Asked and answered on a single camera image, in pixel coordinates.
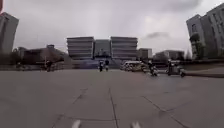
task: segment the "motorcyclist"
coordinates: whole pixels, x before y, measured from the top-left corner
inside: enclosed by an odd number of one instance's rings
[[[172,72],[172,69],[173,69],[173,66],[172,66],[172,62],[171,62],[171,59],[168,59],[168,73],[171,73]]]
[[[152,61],[151,60],[149,60],[149,62],[148,62],[148,67],[149,67],[149,70],[150,70],[150,73],[151,74],[153,74],[153,64],[152,64]]]
[[[53,64],[53,63],[52,63],[51,61],[49,61],[49,60],[46,62],[46,66],[47,66],[47,71],[48,71],[48,72],[50,72],[50,70],[51,70],[51,65],[52,65],[52,64]]]

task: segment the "office building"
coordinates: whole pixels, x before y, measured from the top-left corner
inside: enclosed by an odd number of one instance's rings
[[[18,23],[19,20],[8,13],[0,14],[0,53],[12,52]]]
[[[111,37],[111,51],[113,59],[136,60],[137,38]]]
[[[94,54],[93,37],[67,38],[68,54],[74,60],[92,59]]]
[[[152,49],[151,48],[140,48],[138,49],[139,59],[152,59]]]
[[[205,58],[224,56],[224,3],[207,12],[187,20],[189,37],[200,36],[199,43],[204,47]],[[193,58],[197,57],[195,42],[191,43]]]

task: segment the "pedestrian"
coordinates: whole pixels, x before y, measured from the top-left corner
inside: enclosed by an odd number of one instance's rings
[[[103,62],[102,61],[99,61],[99,70],[100,70],[100,72],[103,71]]]
[[[109,70],[109,60],[105,60],[105,68],[106,68],[106,71]]]

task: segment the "symmetrical building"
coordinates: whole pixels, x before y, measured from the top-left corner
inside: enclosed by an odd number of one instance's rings
[[[135,60],[137,38],[111,37],[110,40],[93,37],[67,38],[68,53],[74,60],[88,60],[97,57],[110,57],[119,60]]]
[[[92,59],[94,53],[93,37],[67,38],[69,56],[74,60]]]
[[[135,60],[137,56],[138,39],[133,37],[111,37],[112,58]]]

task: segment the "cloud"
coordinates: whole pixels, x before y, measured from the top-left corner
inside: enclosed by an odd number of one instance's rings
[[[66,51],[69,36],[145,38],[150,33],[147,37],[153,41],[142,46],[188,49],[186,20],[195,15],[202,1],[5,0],[4,11],[20,19],[15,47],[55,44]]]
[[[187,11],[197,8],[201,3],[202,0],[172,0],[170,6],[165,8],[171,11]]]
[[[169,33],[166,32],[153,32],[146,36],[146,38],[154,39],[154,38],[169,38]]]

